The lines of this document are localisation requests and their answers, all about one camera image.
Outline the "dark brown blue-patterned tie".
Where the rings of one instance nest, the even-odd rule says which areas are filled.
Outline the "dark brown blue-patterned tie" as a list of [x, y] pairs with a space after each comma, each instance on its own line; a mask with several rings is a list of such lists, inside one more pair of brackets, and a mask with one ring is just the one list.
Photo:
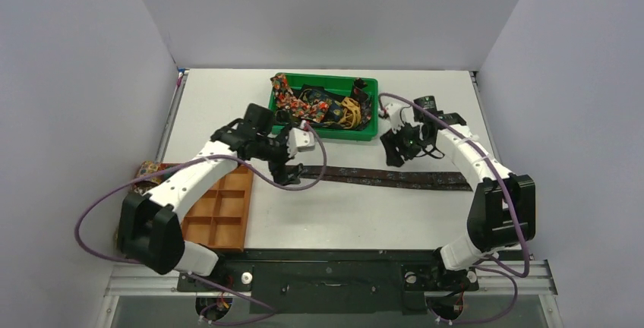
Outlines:
[[465, 177], [458, 172], [398, 172], [328, 166], [322, 180], [412, 190], [472, 191]]

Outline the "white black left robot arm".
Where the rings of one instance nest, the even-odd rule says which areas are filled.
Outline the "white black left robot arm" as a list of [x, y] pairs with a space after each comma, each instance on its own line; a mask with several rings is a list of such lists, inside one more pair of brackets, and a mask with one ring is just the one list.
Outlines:
[[247, 161], [267, 163], [270, 181], [294, 189], [301, 165], [290, 160], [315, 148], [315, 133], [306, 121], [286, 125], [271, 135], [274, 114], [250, 104], [242, 118], [222, 126], [190, 161], [169, 169], [170, 177], [144, 194], [130, 192], [122, 202], [117, 247], [127, 257], [158, 274], [173, 270], [197, 274], [206, 289], [226, 282], [226, 268], [215, 251], [186, 241], [183, 219], [220, 179]]

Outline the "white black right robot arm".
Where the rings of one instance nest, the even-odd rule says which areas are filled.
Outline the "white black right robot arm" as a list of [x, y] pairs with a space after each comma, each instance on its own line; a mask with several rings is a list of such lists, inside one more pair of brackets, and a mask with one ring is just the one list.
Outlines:
[[[493, 261], [508, 273], [524, 278], [530, 269], [527, 242], [536, 233], [536, 186], [528, 175], [517, 175], [488, 152], [457, 112], [445, 113], [435, 99], [425, 96], [409, 101], [392, 93], [381, 93], [378, 115], [390, 129], [382, 135], [387, 164], [400, 167], [411, 160], [411, 147], [431, 146], [458, 169], [474, 192], [465, 231], [438, 248], [437, 259], [428, 267], [430, 281], [446, 288], [467, 270], [483, 261]], [[498, 252], [519, 246], [523, 270], [499, 263]]]

